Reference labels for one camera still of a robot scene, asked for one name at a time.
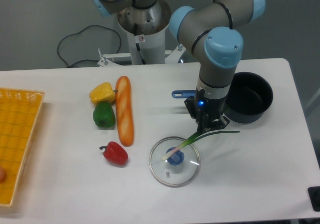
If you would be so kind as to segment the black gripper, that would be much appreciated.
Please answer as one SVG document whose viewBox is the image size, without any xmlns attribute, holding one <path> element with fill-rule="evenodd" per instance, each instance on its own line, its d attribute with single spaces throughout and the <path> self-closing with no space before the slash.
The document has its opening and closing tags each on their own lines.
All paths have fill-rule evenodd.
<svg viewBox="0 0 320 224">
<path fill-rule="evenodd" d="M 205 97 L 206 92 L 196 90 L 194 96 L 189 96 L 184 104 L 197 123 L 198 132 L 222 130 L 229 124 L 229 119 L 223 116 L 223 107 L 226 97 L 210 99 Z"/>
</svg>

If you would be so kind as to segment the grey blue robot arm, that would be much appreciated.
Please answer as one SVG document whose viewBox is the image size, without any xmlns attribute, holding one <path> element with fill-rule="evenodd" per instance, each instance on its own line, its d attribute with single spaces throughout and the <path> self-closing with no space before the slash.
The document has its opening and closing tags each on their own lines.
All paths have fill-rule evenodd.
<svg viewBox="0 0 320 224">
<path fill-rule="evenodd" d="M 185 105 L 201 133 L 223 129 L 223 107 L 244 46 L 237 28 L 260 17 L 266 0 L 212 0 L 202 10 L 171 12 L 164 0 L 93 0 L 102 16 L 117 15 L 127 33 L 131 62 L 165 61 L 165 30 L 200 63 L 195 96 Z"/>
</svg>

